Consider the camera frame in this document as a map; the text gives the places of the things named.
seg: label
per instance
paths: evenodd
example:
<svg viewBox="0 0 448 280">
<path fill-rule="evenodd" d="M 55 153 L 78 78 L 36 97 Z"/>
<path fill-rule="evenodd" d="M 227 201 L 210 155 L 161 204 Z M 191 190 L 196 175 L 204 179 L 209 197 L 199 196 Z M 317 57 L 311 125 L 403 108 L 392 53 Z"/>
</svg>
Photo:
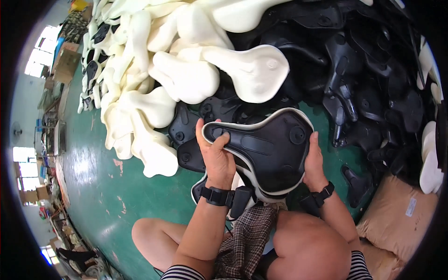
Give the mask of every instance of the label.
<svg viewBox="0 0 448 280">
<path fill-rule="evenodd" d="M 415 198 L 411 198 L 411 201 L 409 201 L 408 210 L 406 210 L 406 216 L 412 217 L 412 213 L 414 213 L 416 203 L 417 200 Z"/>
</svg>

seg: hand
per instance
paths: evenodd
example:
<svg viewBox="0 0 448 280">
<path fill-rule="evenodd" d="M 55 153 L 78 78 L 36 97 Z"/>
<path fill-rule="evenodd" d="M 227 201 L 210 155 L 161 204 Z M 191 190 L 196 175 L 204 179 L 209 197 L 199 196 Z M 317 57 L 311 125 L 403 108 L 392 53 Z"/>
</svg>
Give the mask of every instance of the hand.
<svg viewBox="0 0 448 280">
<path fill-rule="evenodd" d="M 323 157 L 318 142 L 319 132 L 310 135 L 310 150 L 305 159 L 305 176 L 303 182 L 310 192 L 321 192 L 327 185 L 328 180 L 323 173 Z"/>
<path fill-rule="evenodd" d="M 230 190 L 236 172 L 235 160 L 231 153 L 223 149 L 224 145 L 229 142 L 230 135 L 228 132 L 225 132 L 223 135 L 219 136 L 213 144 L 210 144 L 202 136 L 203 126 L 204 120 L 199 119 L 196 123 L 196 139 L 199 148 L 201 148 L 205 167 L 207 168 L 208 178 L 206 187 Z"/>
</svg>

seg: green floor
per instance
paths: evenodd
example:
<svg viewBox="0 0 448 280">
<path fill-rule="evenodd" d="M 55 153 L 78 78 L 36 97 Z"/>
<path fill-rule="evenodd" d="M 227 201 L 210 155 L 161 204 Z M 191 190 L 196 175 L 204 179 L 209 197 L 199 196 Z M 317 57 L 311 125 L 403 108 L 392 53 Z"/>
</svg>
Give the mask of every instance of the green floor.
<svg viewBox="0 0 448 280">
<path fill-rule="evenodd" d="M 126 279 L 158 279 L 132 242 L 132 225 L 143 217 L 187 224 L 194 211 L 190 188 L 202 174 L 180 168 L 172 177 L 146 178 L 139 159 L 118 160 L 113 149 L 108 151 L 104 147 L 106 128 L 100 121 L 100 110 L 76 112 L 81 78 L 78 67 L 64 116 L 67 122 L 64 173 L 71 203 L 68 213 L 81 237 L 92 246 L 99 246 Z M 328 144 L 329 124 L 324 112 L 304 103 L 300 108 L 320 132 L 325 174 L 348 205 L 347 185 L 340 167 L 348 164 L 355 172 L 361 172 L 362 151 L 356 147 L 332 148 Z M 353 217 L 360 215 L 363 204 L 357 209 L 349 207 Z"/>
</svg>

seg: white wall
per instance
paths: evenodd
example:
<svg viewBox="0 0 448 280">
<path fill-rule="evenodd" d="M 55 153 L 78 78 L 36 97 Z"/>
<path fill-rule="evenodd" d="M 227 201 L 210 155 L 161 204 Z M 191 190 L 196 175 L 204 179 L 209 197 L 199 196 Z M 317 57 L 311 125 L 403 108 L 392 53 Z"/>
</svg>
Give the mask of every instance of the white wall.
<svg viewBox="0 0 448 280">
<path fill-rule="evenodd" d="M 15 121 L 19 123 L 22 129 L 22 135 L 20 136 L 19 142 L 17 144 L 11 143 L 11 146 L 34 147 L 34 127 L 36 126 L 36 119 L 41 118 L 43 115 L 43 111 L 37 109 L 37 104 L 42 97 L 45 80 L 25 75 L 24 71 L 30 54 L 43 29 L 48 25 L 58 26 L 68 16 L 70 3 L 67 2 L 67 0 L 56 1 L 43 20 L 36 24 L 33 32 L 28 37 L 27 43 L 23 47 L 21 61 L 17 66 L 20 74 L 17 77 L 17 83 L 14 89 L 10 122 L 11 125 Z M 40 135 L 36 142 L 39 143 L 36 145 L 38 147 L 37 151 L 39 152 L 41 151 Z"/>
<path fill-rule="evenodd" d="M 43 112 L 37 109 L 37 104 L 42 96 L 45 80 L 25 75 L 24 71 L 34 45 L 43 29 L 48 25 L 58 26 L 68 16 L 70 3 L 67 2 L 67 0 L 57 0 L 43 20 L 36 24 L 23 47 L 21 61 L 17 66 L 21 74 L 17 77 L 11 108 L 11 125 L 17 121 L 23 132 L 19 142 L 17 144 L 11 143 L 11 146 L 34 147 L 36 119 L 43 115 Z M 47 246 L 50 239 L 56 237 L 50 222 L 39 217 L 39 207 L 37 206 L 23 206 L 22 209 L 39 246 Z"/>
<path fill-rule="evenodd" d="M 50 239 L 56 237 L 50 221 L 39 217 L 39 206 L 22 206 L 22 210 L 37 244 L 40 247 L 47 246 L 50 243 Z"/>
</svg>

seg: wrist-mounted device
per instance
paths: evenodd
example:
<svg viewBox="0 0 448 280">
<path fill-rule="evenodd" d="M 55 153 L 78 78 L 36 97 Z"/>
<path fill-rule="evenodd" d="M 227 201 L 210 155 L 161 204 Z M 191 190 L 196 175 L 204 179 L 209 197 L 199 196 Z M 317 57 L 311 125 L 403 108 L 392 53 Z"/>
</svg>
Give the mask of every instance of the wrist-mounted device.
<svg viewBox="0 0 448 280">
<path fill-rule="evenodd" d="M 333 183 L 328 182 L 328 185 L 320 192 L 312 192 L 309 195 L 303 197 L 299 201 L 300 207 L 305 210 L 308 214 L 316 216 L 320 218 L 319 208 L 325 203 L 324 200 L 329 198 L 333 191 L 335 190 L 335 186 Z"/>
<path fill-rule="evenodd" d="M 201 196 L 207 203 L 216 206 L 227 206 L 230 211 L 230 217 L 233 219 L 241 216 L 246 208 L 249 199 L 254 195 L 254 190 L 247 186 L 239 186 L 236 190 L 221 190 L 215 187 L 203 187 Z"/>
</svg>

